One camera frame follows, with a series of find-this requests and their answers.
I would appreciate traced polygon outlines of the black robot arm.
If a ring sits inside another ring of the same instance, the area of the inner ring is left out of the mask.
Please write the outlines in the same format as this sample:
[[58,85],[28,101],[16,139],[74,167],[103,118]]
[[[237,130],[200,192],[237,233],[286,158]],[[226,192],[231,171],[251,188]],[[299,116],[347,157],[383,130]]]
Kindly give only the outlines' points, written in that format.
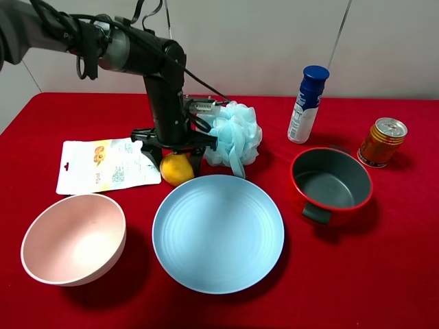
[[37,48],[75,55],[81,80],[97,79],[99,69],[140,75],[154,127],[132,130],[130,138],[142,142],[142,154],[156,167],[167,149],[184,154],[197,175],[206,149],[216,150],[217,138],[191,110],[216,102],[183,94],[184,76],[190,74],[184,50],[175,40],[134,28],[137,17],[67,14],[44,1],[2,1],[1,62],[17,65]]

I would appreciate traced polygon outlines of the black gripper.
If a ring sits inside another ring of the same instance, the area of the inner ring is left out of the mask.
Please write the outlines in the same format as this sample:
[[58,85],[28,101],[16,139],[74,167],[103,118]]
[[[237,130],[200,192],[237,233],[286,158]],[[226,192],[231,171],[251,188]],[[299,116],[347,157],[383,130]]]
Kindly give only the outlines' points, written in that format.
[[190,152],[193,174],[198,177],[204,148],[217,149],[217,138],[200,130],[193,130],[190,113],[185,108],[182,92],[160,77],[144,77],[145,89],[154,122],[152,128],[132,130],[131,141],[141,141],[141,153],[159,170],[163,159],[162,149]]

